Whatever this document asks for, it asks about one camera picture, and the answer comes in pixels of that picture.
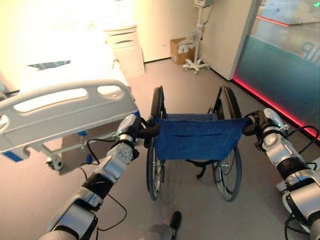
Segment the wheelchair frame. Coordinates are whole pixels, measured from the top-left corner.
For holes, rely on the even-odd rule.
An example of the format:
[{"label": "wheelchair frame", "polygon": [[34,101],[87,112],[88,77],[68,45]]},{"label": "wheelchair frame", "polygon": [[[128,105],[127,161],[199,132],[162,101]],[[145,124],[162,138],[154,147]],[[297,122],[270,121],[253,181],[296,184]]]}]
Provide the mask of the wheelchair frame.
[{"label": "wheelchair frame", "polygon": [[[213,107],[209,108],[207,113],[215,113],[218,120],[225,119],[224,111],[226,109],[223,108],[223,96],[226,99],[226,108],[229,112],[230,118],[242,118],[236,97],[233,91],[226,86],[220,87],[215,104]],[[155,126],[155,119],[164,119],[166,118],[166,114],[164,91],[163,87],[160,86],[154,89],[151,114],[146,123],[147,127]],[[165,179],[165,161],[158,160],[155,152],[156,138],[157,137],[146,138],[144,140],[144,146],[148,149],[146,160],[146,185],[150,193],[150,197],[154,201],[158,198],[161,183],[163,183]],[[239,193],[242,178],[242,162],[238,147],[235,146],[231,153],[224,160],[209,160],[207,161],[207,164],[212,164],[213,181],[217,184],[218,190],[223,199],[227,202],[232,202],[235,200]],[[235,168],[235,180],[233,180],[229,175],[233,168]],[[199,174],[197,178],[202,177],[205,169],[206,166],[204,165],[201,174]],[[234,185],[233,187],[227,186],[227,182],[230,181],[232,181],[231,185]]]}]

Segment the black cable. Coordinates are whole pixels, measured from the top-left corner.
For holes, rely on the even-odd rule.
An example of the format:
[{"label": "black cable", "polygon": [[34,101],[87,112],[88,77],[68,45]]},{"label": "black cable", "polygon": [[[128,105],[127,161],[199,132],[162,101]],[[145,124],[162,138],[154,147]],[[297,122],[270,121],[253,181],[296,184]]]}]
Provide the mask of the black cable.
[{"label": "black cable", "polygon": [[285,221],[284,223],[284,237],[285,237],[285,240],[289,240],[288,239],[288,229],[290,229],[291,231],[294,231],[296,233],[300,233],[300,234],[305,234],[305,235],[310,235],[310,233],[308,232],[305,232],[305,231],[301,231],[299,229],[295,229],[291,226],[289,226],[289,223],[294,220],[295,218],[293,217],[293,214],[291,213],[290,216],[288,217],[288,219]]},{"label": "black cable", "polygon": [[317,169],[317,167],[318,167],[318,164],[317,164],[316,162],[306,162],[306,164],[308,164],[308,165],[314,165],[313,171],[315,171],[315,170]]},{"label": "black cable", "polygon": [[91,149],[91,147],[90,147],[90,142],[96,141],[96,142],[113,143],[115,140],[116,140],[116,138],[114,138],[114,139],[112,139],[112,140],[92,138],[92,139],[89,139],[89,140],[86,142],[86,147],[88,148],[90,154],[91,154],[92,157],[96,160],[96,162],[97,162],[98,164],[100,164],[99,159],[97,158],[97,156],[95,155],[95,153],[92,151],[92,149]]},{"label": "black cable", "polygon": [[316,136],[314,136],[313,140],[311,140],[303,149],[301,149],[298,153],[302,154],[308,147],[311,146],[311,144],[313,144],[319,137],[319,130],[318,128],[316,128],[315,126],[311,126],[311,125],[305,125],[305,126],[301,126],[299,128],[297,128],[296,130],[290,132],[287,137],[290,137],[292,134],[296,133],[297,131],[300,131],[302,129],[313,129],[316,132]]},{"label": "black cable", "polygon": [[110,226],[110,227],[108,227],[108,228],[99,228],[99,227],[97,227],[97,228],[96,228],[95,240],[98,240],[99,231],[105,232],[105,231],[108,231],[108,230],[110,230],[110,229],[115,228],[116,226],[118,226],[119,224],[121,224],[121,223],[126,219],[127,214],[128,214],[127,209],[126,209],[120,202],[118,202],[118,201],[117,201],[113,196],[111,196],[110,194],[108,194],[108,196],[109,196],[114,202],[116,202],[116,203],[124,210],[125,214],[124,214],[123,218],[122,218],[118,223],[116,223],[116,224],[114,224],[114,225],[112,225],[112,226]]},{"label": "black cable", "polygon": [[210,16],[211,16],[211,13],[212,13],[212,10],[213,10],[213,9],[214,9],[214,5],[212,4],[211,10],[210,10],[209,15],[208,15],[208,18],[207,18],[207,20],[203,23],[202,34],[205,33],[205,28],[206,28],[206,26],[207,26],[207,24],[208,24],[208,22],[209,22],[209,19],[210,19]]},{"label": "black cable", "polygon": [[88,176],[87,176],[86,171],[85,171],[82,167],[79,167],[79,169],[83,172],[84,177],[85,177],[85,180],[87,180],[87,179],[88,179]]},{"label": "black cable", "polygon": [[[97,165],[97,164],[94,164],[94,163],[83,163],[83,164],[81,164],[81,165],[85,165],[85,164]],[[87,177],[86,171],[85,171],[81,166],[79,167],[79,169],[83,172],[84,177],[85,177],[85,179],[87,180],[88,177]],[[110,229],[115,228],[116,226],[118,226],[119,224],[121,224],[121,223],[126,219],[126,217],[127,217],[127,215],[128,215],[127,209],[126,209],[120,202],[118,202],[118,201],[117,201],[113,196],[111,196],[110,194],[108,194],[108,196],[109,196],[114,202],[116,202],[116,203],[124,210],[125,214],[124,214],[124,217],[123,217],[118,223],[116,223],[116,224],[114,224],[114,225],[112,225],[112,226],[110,226],[110,227],[108,227],[108,228],[99,228],[99,227],[97,227],[97,228],[96,228],[95,240],[98,240],[99,231],[105,232],[105,231],[108,231],[108,230],[110,230]]]}]

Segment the blue label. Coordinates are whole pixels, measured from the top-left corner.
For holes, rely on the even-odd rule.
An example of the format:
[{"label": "blue label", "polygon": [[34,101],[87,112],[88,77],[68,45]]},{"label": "blue label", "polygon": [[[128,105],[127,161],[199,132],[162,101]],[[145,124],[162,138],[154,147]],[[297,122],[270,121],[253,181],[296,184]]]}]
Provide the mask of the blue label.
[{"label": "blue label", "polygon": [[85,137],[88,135],[88,133],[86,131],[80,131],[80,132],[77,132],[77,134],[79,137]]},{"label": "blue label", "polygon": [[140,117],[139,109],[137,111],[134,111],[132,114],[135,115],[136,117]]},{"label": "blue label", "polygon": [[15,162],[19,162],[19,161],[23,160],[21,157],[15,155],[12,151],[5,151],[2,154]]}]

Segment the drawer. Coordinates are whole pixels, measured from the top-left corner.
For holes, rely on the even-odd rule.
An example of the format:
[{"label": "drawer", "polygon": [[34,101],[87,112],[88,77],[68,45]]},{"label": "drawer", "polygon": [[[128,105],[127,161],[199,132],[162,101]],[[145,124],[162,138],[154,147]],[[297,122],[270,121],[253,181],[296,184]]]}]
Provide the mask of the drawer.
[{"label": "drawer", "polygon": [[127,42],[137,42],[137,34],[135,32],[125,33],[121,35],[107,35],[106,42],[110,45],[116,45]]}]

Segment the wheelchair armrest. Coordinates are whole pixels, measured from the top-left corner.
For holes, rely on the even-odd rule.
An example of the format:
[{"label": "wheelchair armrest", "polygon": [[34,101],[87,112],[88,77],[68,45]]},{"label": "wheelchair armrest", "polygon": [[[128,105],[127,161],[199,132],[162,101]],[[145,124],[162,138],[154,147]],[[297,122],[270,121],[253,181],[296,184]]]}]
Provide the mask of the wheelchair armrest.
[{"label": "wheelchair armrest", "polygon": [[236,99],[234,92],[231,88],[227,86],[222,86],[219,89],[218,95],[216,97],[216,101],[213,107],[213,112],[217,114],[217,118],[220,120],[225,119],[222,98],[225,98],[226,105],[230,114],[231,119],[241,119],[242,114],[240,112],[240,108]]},{"label": "wheelchair armrest", "polygon": [[153,92],[151,116],[161,118],[164,108],[165,108],[165,96],[164,96],[163,87],[162,86],[156,87]]},{"label": "wheelchair armrest", "polygon": [[236,99],[236,96],[234,92],[231,90],[231,88],[224,86],[223,87],[228,106],[229,106],[229,111],[230,111],[230,116],[233,119],[241,119],[242,115],[240,112],[240,108]]}]

